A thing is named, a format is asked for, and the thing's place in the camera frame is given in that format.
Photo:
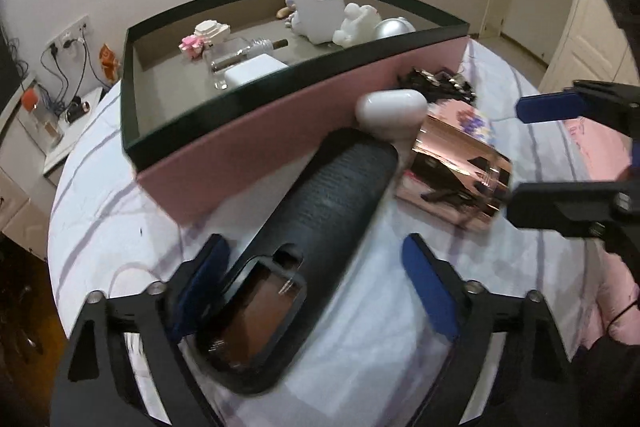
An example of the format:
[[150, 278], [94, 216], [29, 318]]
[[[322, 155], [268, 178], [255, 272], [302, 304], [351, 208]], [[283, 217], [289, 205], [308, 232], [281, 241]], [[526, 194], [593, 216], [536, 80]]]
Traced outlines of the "white silver round figurine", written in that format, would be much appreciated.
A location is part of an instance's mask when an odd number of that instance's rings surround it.
[[416, 28], [405, 17], [385, 20], [372, 5], [349, 3], [344, 9], [344, 20], [334, 31], [332, 42], [341, 48], [359, 46], [373, 40], [411, 34]]

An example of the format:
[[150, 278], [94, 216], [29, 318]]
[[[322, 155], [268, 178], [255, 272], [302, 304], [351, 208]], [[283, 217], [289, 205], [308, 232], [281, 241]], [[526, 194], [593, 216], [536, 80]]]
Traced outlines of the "low dark-top cabinet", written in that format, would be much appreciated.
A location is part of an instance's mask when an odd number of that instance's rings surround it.
[[44, 160], [42, 175], [49, 179], [54, 185], [58, 184], [61, 173], [60, 169], [64, 165], [66, 158], [72, 153], [81, 133], [89, 124], [90, 116], [94, 113], [100, 101], [104, 97], [103, 88], [96, 88], [82, 98], [82, 104], [87, 107], [87, 112], [83, 113], [73, 124], [69, 124], [63, 117], [60, 126], [63, 130], [62, 140], [55, 145], [46, 155]]

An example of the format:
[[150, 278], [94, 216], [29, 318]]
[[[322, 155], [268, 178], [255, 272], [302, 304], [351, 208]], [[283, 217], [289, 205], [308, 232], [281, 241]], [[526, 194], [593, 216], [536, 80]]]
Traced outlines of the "white earbuds case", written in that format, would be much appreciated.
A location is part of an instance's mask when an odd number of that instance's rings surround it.
[[355, 109], [359, 128], [386, 141], [413, 139], [427, 113], [426, 98], [410, 89], [368, 93], [358, 100]]

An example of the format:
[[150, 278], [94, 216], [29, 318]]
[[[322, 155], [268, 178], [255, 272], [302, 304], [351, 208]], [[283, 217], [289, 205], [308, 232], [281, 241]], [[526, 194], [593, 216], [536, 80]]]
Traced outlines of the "clear glass bottle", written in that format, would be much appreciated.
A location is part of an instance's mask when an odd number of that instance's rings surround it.
[[234, 38], [226, 42], [215, 44], [204, 51], [203, 57], [213, 78], [213, 86], [218, 91], [227, 91], [229, 88], [224, 81], [224, 72], [250, 58], [260, 54], [269, 54], [274, 57], [274, 52], [288, 46], [288, 40]]

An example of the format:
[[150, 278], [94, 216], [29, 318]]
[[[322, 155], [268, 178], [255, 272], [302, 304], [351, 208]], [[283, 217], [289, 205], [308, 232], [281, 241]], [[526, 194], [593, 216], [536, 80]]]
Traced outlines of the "white ceramic cup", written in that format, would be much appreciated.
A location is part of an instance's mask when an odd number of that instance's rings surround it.
[[331, 42], [334, 31], [344, 20], [344, 0], [293, 0], [295, 12], [291, 20], [294, 34], [312, 44]]

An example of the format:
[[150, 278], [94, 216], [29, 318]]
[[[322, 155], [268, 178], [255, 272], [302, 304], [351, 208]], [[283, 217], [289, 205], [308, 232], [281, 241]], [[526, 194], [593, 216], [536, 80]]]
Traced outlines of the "pink white brick toy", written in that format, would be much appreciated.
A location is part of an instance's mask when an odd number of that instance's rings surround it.
[[230, 32], [231, 27], [228, 24], [218, 20], [203, 20], [194, 27], [191, 35], [181, 40], [179, 50], [190, 60], [197, 60], [203, 56], [207, 48], [224, 42]]

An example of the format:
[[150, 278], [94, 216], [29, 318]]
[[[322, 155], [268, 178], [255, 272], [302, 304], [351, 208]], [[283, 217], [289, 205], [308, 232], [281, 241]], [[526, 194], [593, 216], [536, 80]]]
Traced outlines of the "orange snack bag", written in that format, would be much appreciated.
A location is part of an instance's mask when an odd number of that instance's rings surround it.
[[115, 52], [106, 43], [101, 46], [99, 61], [107, 82], [116, 83], [119, 80], [119, 60]]

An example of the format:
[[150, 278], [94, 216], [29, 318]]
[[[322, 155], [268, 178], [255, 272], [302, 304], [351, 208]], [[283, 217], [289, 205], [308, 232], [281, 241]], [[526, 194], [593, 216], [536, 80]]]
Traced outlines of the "white desk with drawers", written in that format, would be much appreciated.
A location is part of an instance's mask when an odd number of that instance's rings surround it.
[[21, 103], [35, 83], [23, 80], [1, 112], [1, 235], [46, 261], [54, 185], [44, 176], [46, 154], [29, 135]]

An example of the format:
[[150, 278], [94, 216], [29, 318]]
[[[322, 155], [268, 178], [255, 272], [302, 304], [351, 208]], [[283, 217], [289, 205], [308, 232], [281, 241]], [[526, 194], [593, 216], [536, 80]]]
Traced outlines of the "pink box with black rim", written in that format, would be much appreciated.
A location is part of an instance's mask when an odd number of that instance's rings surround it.
[[[413, 69], [454, 70], [469, 24], [420, 0], [349, 0], [400, 15], [407, 35], [341, 48], [295, 35], [274, 13], [284, 0], [193, 0], [129, 28], [122, 65], [122, 147], [143, 190], [187, 225], [350, 126], [358, 100]], [[283, 40], [279, 72], [234, 87], [209, 62], [182, 55], [198, 22], [235, 37]]]

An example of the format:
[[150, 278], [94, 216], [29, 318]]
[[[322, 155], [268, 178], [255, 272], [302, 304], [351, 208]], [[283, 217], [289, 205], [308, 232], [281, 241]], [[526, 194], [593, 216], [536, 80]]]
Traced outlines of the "wall power outlet strip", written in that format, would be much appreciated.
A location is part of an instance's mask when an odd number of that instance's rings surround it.
[[50, 49], [51, 46], [55, 46], [58, 50], [68, 50], [76, 41], [87, 38], [91, 33], [92, 23], [90, 16], [86, 14], [50, 39], [46, 48]]

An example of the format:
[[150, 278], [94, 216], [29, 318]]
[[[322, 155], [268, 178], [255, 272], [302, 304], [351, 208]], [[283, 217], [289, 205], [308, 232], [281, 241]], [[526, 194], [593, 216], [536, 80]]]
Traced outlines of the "rose gold metallic box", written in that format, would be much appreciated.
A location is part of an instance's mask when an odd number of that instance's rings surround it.
[[511, 174], [510, 159], [495, 147], [428, 116], [396, 196], [458, 228], [485, 232], [509, 195]]

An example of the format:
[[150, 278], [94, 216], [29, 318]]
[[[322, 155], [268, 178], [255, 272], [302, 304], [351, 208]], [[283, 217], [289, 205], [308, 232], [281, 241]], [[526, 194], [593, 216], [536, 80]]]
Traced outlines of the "black flower hair clip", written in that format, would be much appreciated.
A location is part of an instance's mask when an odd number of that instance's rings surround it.
[[474, 105], [476, 101], [471, 83], [461, 74], [455, 74], [446, 68], [435, 74], [426, 69], [414, 68], [408, 74], [398, 76], [397, 80], [401, 89], [418, 91], [428, 103], [454, 100]]

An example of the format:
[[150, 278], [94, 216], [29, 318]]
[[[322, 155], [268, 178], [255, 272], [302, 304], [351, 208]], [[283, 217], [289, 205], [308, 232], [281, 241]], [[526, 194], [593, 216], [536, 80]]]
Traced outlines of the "white tablecloth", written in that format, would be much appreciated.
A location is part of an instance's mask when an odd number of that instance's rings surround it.
[[[212, 215], [180, 227], [134, 182], [122, 151], [120, 92], [102, 100], [66, 161], [48, 236], [48, 265], [66, 331], [93, 289], [135, 294], [165, 280], [207, 236], [235, 251], [253, 238], [302, 163], [294, 161]], [[622, 262], [552, 232], [520, 231], [498, 219], [485, 233], [465, 232], [413, 205], [389, 199], [321, 324], [281, 384], [244, 399], [204, 381], [230, 426], [390, 426], [400, 424], [433, 381], [448, 346], [426, 321], [400, 262], [400, 245], [421, 234], [434, 253], [490, 291], [547, 298], [565, 346], [589, 345], [604, 332], [639, 339], [637, 288]]]

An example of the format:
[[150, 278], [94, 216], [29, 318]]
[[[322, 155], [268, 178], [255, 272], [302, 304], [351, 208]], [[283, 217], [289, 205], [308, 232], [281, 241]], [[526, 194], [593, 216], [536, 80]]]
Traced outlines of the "white power adapter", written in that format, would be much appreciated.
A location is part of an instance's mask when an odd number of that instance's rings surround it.
[[260, 54], [238, 65], [228, 68], [224, 72], [224, 81], [229, 88], [245, 86], [262, 77], [269, 76], [282, 69], [287, 69], [288, 65], [277, 60], [269, 54]]

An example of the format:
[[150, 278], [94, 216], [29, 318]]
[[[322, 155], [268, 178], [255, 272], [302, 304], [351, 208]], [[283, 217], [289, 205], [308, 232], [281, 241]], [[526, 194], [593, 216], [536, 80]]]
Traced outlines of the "black remote control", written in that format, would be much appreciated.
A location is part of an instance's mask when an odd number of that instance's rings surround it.
[[194, 334], [218, 384], [277, 384], [343, 280], [398, 165], [388, 142], [329, 133], [235, 264]]

